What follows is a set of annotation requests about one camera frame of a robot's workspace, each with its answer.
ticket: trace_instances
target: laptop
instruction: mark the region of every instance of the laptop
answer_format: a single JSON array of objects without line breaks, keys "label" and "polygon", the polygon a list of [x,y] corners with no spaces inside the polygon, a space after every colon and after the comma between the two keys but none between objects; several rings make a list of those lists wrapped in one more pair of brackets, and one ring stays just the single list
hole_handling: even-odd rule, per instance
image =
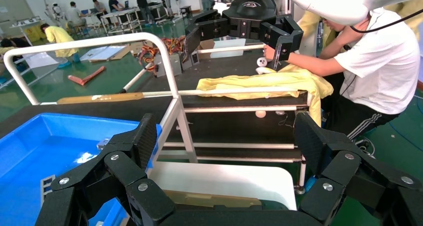
[{"label": "laptop", "polygon": [[129,1],[126,0],[125,1],[125,8],[123,8],[122,10],[128,10],[129,9]]}]

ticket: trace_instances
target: blue tray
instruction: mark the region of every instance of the blue tray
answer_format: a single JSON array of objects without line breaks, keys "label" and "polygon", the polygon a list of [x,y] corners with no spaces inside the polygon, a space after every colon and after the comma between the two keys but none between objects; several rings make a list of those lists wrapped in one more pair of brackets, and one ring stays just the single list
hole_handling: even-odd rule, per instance
[{"label": "blue tray", "polygon": [[[0,139],[0,225],[34,225],[41,209],[40,180],[61,174],[100,153],[97,144],[134,130],[139,122],[65,114],[40,114]],[[157,125],[157,134],[161,134]],[[105,203],[90,225],[118,226],[126,213]]]}]

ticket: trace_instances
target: silver screw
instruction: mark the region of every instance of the silver screw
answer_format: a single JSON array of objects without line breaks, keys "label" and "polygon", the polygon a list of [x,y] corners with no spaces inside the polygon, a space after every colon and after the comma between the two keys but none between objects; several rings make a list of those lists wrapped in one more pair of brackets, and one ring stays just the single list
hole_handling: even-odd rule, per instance
[{"label": "silver screw", "polygon": [[110,157],[111,160],[117,160],[119,158],[119,155],[112,155],[112,157]]},{"label": "silver screw", "polygon": [[324,183],[323,188],[326,189],[327,191],[333,190],[333,186],[331,184],[328,184],[328,183]]},{"label": "silver screw", "polygon": [[345,158],[349,159],[349,160],[353,160],[354,156],[352,154],[346,154]]},{"label": "silver screw", "polygon": [[147,184],[140,184],[138,185],[138,190],[139,191],[145,191],[148,188]]},{"label": "silver screw", "polygon": [[409,185],[414,184],[414,181],[407,176],[402,176],[401,180],[404,181],[404,183],[409,184]]},{"label": "silver screw", "polygon": [[65,185],[67,182],[69,182],[69,178],[63,178],[59,181],[59,184]]}]

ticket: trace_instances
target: black cable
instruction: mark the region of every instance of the black cable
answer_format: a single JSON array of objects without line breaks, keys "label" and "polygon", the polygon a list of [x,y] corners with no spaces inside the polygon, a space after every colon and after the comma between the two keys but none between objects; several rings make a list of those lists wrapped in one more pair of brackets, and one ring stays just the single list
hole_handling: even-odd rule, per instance
[{"label": "black cable", "polygon": [[339,98],[341,98],[341,96],[344,95],[345,91],[348,90],[348,88],[350,88],[351,84],[354,82],[354,80],[356,79],[357,75],[354,75],[353,80],[350,82],[350,84],[347,86],[347,88],[345,88],[344,92],[342,92],[342,94],[339,96]]},{"label": "black cable", "polygon": [[406,17],[402,18],[402,19],[399,19],[399,20],[397,20],[397,21],[394,21],[394,22],[392,22],[392,23],[386,24],[386,25],[384,25],[384,26],[381,26],[381,27],[378,27],[378,28],[375,28],[375,29],[370,29],[370,30],[358,30],[358,29],[356,29],[354,26],[350,26],[350,27],[351,27],[351,29],[353,29],[355,32],[358,32],[358,33],[370,33],[370,32],[378,31],[378,30],[381,30],[381,29],[383,29],[383,28],[389,27],[389,26],[391,26],[391,25],[395,25],[395,24],[400,23],[400,22],[402,22],[402,21],[408,20],[408,19],[410,19],[411,17],[414,17],[414,16],[416,16],[416,15],[418,15],[418,14],[420,14],[420,13],[423,13],[423,9],[421,9],[421,10],[419,10],[419,11],[416,11],[416,12],[414,12],[413,14],[408,15],[408,16],[406,16]]}]

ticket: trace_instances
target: striped pants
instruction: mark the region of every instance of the striped pants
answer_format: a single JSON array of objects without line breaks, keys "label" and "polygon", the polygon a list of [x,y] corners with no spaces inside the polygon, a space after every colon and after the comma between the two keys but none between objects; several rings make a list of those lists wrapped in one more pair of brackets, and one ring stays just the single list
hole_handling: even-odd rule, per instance
[{"label": "striped pants", "polygon": [[368,106],[357,104],[340,95],[344,74],[325,77],[332,84],[332,95],[322,99],[322,109],[329,113],[323,128],[344,133],[351,140],[397,118],[399,114],[380,113]]}]

